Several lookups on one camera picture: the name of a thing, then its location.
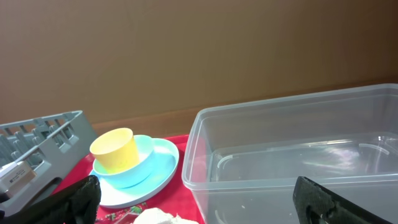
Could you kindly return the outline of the white tissue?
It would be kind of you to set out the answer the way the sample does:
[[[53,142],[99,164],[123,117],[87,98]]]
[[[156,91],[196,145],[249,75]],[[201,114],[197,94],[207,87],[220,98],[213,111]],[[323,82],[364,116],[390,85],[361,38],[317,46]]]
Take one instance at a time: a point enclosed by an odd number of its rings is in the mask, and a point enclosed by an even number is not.
[[[198,224],[198,222],[184,219],[178,215],[173,216],[159,208],[149,208],[144,210],[133,224]]]

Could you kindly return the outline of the red snack wrapper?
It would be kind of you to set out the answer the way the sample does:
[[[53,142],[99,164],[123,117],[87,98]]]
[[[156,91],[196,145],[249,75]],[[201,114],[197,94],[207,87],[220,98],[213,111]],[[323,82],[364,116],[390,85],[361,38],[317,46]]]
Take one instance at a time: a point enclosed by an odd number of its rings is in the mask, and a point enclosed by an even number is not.
[[[110,213],[104,217],[97,218],[95,224],[117,224],[117,223],[133,223],[134,220],[147,208],[147,204],[141,203],[129,208],[125,208],[118,212]]]

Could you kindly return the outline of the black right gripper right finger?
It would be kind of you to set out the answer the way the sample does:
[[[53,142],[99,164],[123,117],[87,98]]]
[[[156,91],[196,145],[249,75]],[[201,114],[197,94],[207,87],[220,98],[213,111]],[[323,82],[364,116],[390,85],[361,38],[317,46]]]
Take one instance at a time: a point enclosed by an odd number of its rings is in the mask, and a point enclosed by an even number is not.
[[[293,202],[300,224],[392,224],[304,176],[296,180]]]

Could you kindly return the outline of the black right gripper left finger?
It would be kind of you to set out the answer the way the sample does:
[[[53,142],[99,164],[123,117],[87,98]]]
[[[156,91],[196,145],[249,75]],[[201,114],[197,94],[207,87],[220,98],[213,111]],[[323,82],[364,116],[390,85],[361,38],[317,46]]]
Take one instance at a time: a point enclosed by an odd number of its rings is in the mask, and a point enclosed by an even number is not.
[[[99,179],[89,175],[28,208],[1,217],[1,224],[94,224],[100,199]]]

